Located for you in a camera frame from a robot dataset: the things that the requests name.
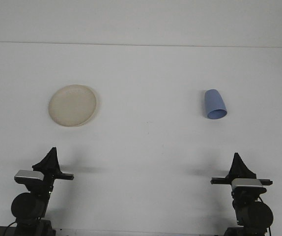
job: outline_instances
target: plate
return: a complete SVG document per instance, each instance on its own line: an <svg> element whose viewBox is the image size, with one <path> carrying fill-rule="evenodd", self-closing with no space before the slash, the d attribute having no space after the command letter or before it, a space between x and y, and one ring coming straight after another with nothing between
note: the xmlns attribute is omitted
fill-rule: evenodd
<svg viewBox="0 0 282 236"><path fill-rule="evenodd" d="M92 117L96 97L87 86L69 85L58 90L49 102L48 111L54 122L63 126L79 126Z"/></svg>

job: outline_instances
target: beige plate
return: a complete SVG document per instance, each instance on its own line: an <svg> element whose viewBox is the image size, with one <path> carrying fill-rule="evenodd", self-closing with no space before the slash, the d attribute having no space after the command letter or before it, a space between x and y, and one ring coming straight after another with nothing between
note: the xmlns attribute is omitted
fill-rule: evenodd
<svg viewBox="0 0 282 236"><path fill-rule="evenodd" d="M90 88L70 85L53 95L48 111L54 122L63 126L78 126L88 121L95 108L96 97Z"/></svg>

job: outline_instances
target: plastic cup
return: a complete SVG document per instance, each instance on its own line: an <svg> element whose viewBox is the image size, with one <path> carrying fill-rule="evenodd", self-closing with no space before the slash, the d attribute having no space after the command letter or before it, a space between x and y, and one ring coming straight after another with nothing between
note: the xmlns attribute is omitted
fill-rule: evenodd
<svg viewBox="0 0 282 236"><path fill-rule="evenodd" d="M206 115L209 119L220 119L227 114L224 101L216 89L210 89L205 92L204 104Z"/></svg>

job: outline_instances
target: black cable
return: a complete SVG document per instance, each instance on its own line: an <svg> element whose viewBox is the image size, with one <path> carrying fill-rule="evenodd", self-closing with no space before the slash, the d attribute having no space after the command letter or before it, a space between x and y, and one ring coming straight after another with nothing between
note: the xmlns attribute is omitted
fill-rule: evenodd
<svg viewBox="0 0 282 236"><path fill-rule="evenodd" d="M14 223L17 223L17 222L14 221L14 222L12 222L10 225L8 225L8 226L5 228L5 230L4 230L3 234L2 234L2 236L5 236L5 233L7 232L7 230L9 229L9 227L10 227L11 225L13 225Z"/></svg>
<svg viewBox="0 0 282 236"><path fill-rule="evenodd" d="M270 228L270 227L269 227L269 235L270 235L270 236L272 236L272 235L271 235L271 228Z"/></svg>

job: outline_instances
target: black mount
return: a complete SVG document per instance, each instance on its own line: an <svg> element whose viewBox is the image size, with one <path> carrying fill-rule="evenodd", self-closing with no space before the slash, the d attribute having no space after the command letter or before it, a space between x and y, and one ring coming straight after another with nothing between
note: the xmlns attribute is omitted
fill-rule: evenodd
<svg viewBox="0 0 282 236"><path fill-rule="evenodd" d="M225 178L213 177L211 184L230 184L235 179L257 179L250 171L238 153L234 154L233 163ZM261 185L271 185L269 179L259 179ZM236 212L237 224L243 227L230 227L224 236L264 236L267 228L273 222L271 209L263 202L258 202L259 195L267 190L258 184L234 186L232 190L233 208Z"/></svg>
<svg viewBox="0 0 282 236"><path fill-rule="evenodd" d="M61 172L55 147L32 168L41 172L43 178L15 176L16 182L24 184L30 193L22 193L12 202L11 211L17 222L14 236L55 236L51 222L41 218L45 216L55 179L73 180L74 176Z"/></svg>

